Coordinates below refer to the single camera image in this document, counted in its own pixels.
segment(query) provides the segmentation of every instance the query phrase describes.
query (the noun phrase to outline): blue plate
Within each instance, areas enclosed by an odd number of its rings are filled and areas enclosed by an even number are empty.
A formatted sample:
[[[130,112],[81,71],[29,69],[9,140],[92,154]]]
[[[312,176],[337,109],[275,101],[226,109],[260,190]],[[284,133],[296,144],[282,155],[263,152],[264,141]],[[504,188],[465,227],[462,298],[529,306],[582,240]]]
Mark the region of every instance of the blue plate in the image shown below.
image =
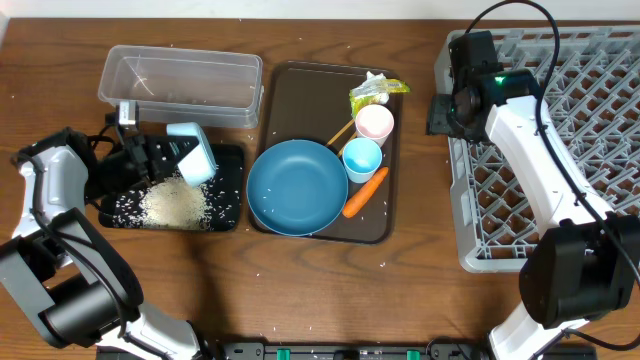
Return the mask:
[[[277,233],[303,236],[331,224],[347,202],[344,166],[326,147],[290,140],[267,149],[251,168],[249,207]]]

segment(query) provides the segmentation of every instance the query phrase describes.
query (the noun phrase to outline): orange carrot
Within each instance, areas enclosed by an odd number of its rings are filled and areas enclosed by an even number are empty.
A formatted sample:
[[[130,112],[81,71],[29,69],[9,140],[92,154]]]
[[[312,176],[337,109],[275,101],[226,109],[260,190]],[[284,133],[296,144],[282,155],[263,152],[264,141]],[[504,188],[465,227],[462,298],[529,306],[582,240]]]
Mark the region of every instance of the orange carrot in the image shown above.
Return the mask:
[[[360,209],[364,206],[364,204],[371,199],[371,196],[376,192],[378,186],[382,184],[382,181],[389,173],[388,167],[383,167],[378,172],[376,172],[369,181],[355,194],[347,204],[344,206],[342,210],[342,215],[347,219],[354,217]]]

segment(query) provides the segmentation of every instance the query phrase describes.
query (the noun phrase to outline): pink cup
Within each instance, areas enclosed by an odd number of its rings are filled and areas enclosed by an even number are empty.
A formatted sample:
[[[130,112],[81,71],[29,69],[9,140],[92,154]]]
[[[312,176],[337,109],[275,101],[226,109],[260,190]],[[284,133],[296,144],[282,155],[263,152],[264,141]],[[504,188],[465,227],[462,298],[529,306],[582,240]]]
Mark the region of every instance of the pink cup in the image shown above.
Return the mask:
[[[382,146],[393,130],[393,114],[382,105],[367,105],[356,115],[358,137],[371,139]]]

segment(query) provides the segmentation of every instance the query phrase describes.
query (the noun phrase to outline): clear plastic container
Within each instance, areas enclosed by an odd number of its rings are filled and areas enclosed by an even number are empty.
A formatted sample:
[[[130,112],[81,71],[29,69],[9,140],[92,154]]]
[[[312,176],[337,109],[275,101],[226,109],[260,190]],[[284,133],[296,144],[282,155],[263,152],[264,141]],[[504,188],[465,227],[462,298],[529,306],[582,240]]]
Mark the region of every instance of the clear plastic container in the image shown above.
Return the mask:
[[[113,106],[136,100],[141,121],[254,128],[262,93],[256,55],[118,45],[98,97]]]

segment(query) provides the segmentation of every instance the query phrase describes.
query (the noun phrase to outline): wooden tabletop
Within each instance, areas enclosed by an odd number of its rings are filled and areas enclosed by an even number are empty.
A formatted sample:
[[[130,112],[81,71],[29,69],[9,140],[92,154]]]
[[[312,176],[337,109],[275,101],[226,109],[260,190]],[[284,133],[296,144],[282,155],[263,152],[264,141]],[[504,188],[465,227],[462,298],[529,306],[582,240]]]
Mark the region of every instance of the wooden tabletop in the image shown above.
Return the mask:
[[[274,67],[287,60],[386,68],[405,80],[412,93],[405,96],[401,120],[395,231],[385,243],[367,247],[260,234],[250,228],[246,206],[230,233],[105,229],[93,209],[88,217],[129,262],[147,301],[174,317],[193,320],[211,339],[424,344],[439,335],[480,339],[520,301],[517,276],[470,274],[458,263],[447,142],[424,135],[435,92],[436,56],[447,34],[467,24],[11,20],[0,49],[1,237],[11,238],[24,191],[9,155],[64,126],[87,134],[100,130],[112,108],[98,100],[97,90],[114,45],[257,54],[264,61],[265,89]],[[531,21],[481,25],[546,26]],[[144,129],[162,132],[159,126],[145,124]],[[209,128],[207,135],[212,142],[241,145],[249,168],[258,131]],[[585,331],[623,343],[639,331],[638,319],[640,301],[634,294],[624,311]],[[640,351],[598,353],[601,359],[640,356]],[[94,357],[93,348],[49,347],[0,290],[0,358]]]

